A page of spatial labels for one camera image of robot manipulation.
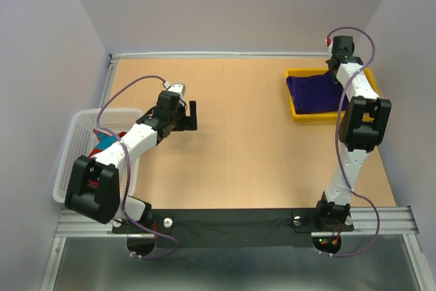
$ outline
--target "wooden board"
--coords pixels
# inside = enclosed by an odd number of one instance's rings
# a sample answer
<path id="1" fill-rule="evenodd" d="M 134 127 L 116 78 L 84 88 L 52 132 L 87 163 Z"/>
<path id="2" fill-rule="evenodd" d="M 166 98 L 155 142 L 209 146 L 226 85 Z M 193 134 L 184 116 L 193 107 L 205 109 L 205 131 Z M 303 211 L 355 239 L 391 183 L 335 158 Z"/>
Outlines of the wooden board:
<path id="1" fill-rule="evenodd" d="M 145 153 L 135 197 L 156 209 L 313 207 L 337 166 L 333 125 L 293 123 L 285 70 L 325 59 L 120 59 L 111 95 L 158 74 L 184 82 L 198 102 L 198 131 L 173 132 Z M 157 80 L 132 86 L 112 107 L 154 106 Z M 364 164 L 356 191 L 396 206 L 379 156 Z M 368 206 L 354 198 L 352 206 Z"/>

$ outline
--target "purple cloth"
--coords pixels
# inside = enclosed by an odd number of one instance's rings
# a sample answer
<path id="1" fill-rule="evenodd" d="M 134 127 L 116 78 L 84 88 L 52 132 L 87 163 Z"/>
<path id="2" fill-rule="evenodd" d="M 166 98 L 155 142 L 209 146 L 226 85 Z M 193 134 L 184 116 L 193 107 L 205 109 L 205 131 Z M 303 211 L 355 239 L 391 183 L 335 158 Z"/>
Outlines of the purple cloth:
<path id="1" fill-rule="evenodd" d="M 316 114 L 319 112 L 337 112 L 343 87 L 333 83 L 329 72 L 306 78 L 289 76 L 286 78 L 297 114 Z M 348 108 L 345 97 L 342 110 Z"/>

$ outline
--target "yellow tray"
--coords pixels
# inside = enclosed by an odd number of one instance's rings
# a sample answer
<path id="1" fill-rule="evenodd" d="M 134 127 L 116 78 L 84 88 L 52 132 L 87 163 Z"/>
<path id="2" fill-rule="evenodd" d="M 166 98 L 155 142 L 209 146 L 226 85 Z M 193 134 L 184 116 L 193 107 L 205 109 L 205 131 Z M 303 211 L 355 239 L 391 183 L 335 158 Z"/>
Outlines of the yellow tray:
<path id="1" fill-rule="evenodd" d="M 288 76 L 297 76 L 299 78 L 304 78 L 308 76 L 314 75 L 322 75 L 327 72 L 326 68 L 291 68 L 286 70 L 286 78 Z M 369 81 L 369 84 L 372 86 L 374 91 L 379 94 L 379 89 L 375 83 L 373 74 L 370 69 L 366 68 L 364 70 L 365 75 Z M 319 114 L 297 114 L 295 111 L 294 100 L 292 99 L 291 92 L 286 85 L 286 89 L 288 91 L 289 103 L 291 105 L 291 116 L 294 122 L 298 123 L 335 123 L 338 117 L 337 112 L 322 112 Z M 341 118 L 345 114 L 343 110 L 341 113 Z M 364 117 L 364 121 L 370 121 L 369 117 Z"/>

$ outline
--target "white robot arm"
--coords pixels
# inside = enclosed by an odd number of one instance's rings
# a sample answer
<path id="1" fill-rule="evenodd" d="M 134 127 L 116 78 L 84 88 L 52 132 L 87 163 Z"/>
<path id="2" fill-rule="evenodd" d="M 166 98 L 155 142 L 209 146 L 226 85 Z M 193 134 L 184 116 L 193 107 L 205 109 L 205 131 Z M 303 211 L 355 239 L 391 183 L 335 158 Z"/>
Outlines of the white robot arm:
<path id="1" fill-rule="evenodd" d="M 348 80 L 362 69 L 362 61 L 353 55 L 353 38 L 337 36 L 333 43 L 328 40 L 332 57 L 327 60 L 329 72 L 336 82 L 345 86 Z M 340 166 L 334 173 L 331 184 L 318 202 L 316 216 L 318 220 L 330 224 L 344 222 L 349 214 L 352 191 L 365 159 L 384 137 L 391 103 L 381 99 L 373 90 L 364 72 L 360 72 L 346 90 L 349 106 L 339 127 L 339 150 L 349 184 L 345 182 Z M 373 120 L 364 121 L 365 115 Z"/>
<path id="2" fill-rule="evenodd" d="M 121 210 L 119 179 L 126 169 L 124 144 L 130 162 L 137 160 L 158 145 L 172 131 L 197 130 L 196 102 L 189 102 L 191 116 L 186 116 L 185 85 L 172 85 L 162 91 L 157 104 L 121 138 L 92 158 L 80 156 L 73 165 L 65 205 L 68 209 L 106 224 L 114 218 L 124 218 Z M 148 204 L 128 196 L 125 210 L 140 221 Z"/>
<path id="3" fill-rule="evenodd" d="M 342 63 L 337 71 L 336 79 L 345 86 L 352 75 L 361 68 L 362 65 L 358 63 Z M 352 99 L 353 97 L 363 97 L 365 99 L 376 100 L 377 98 L 380 98 L 369 84 L 364 72 L 360 72 L 352 80 L 346 93 L 348 99 Z M 347 174 L 348 181 L 354 189 L 359 171 L 362 168 L 365 159 L 369 156 L 369 152 L 365 149 L 354 149 L 353 151 L 349 151 L 347 146 L 343 143 L 341 143 L 339 147 L 345 173 Z M 328 202 L 333 202 L 338 205 L 345 206 L 346 204 L 350 204 L 352 201 L 351 191 L 343 178 L 339 165 L 334 172 L 333 181 L 326 189 L 325 194 Z"/>

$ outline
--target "gray wall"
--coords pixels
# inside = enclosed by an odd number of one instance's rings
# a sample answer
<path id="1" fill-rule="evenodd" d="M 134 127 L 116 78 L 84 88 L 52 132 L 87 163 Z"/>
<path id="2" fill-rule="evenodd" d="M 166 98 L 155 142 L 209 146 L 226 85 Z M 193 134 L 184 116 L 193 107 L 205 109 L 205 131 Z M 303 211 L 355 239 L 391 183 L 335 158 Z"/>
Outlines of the gray wall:
<path id="1" fill-rule="evenodd" d="M 97 104 L 107 55 L 80 0 L 0 0 L 0 289 L 39 290 L 69 120 Z"/>
<path id="2" fill-rule="evenodd" d="M 109 52 L 325 51 L 382 0 L 82 0 Z"/>
<path id="3" fill-rule="evenodd" d="M 436 276 L 435 23 L 436 0 L 383 0 L 367 27 L 377 47 L 372 66 L 377 83 L 383 95 L 392 101 L 381 156 L 396 200 L 402 206 L 411 205 L 414 211 L 420 229 L 418 240 L 433 276 Z"/>

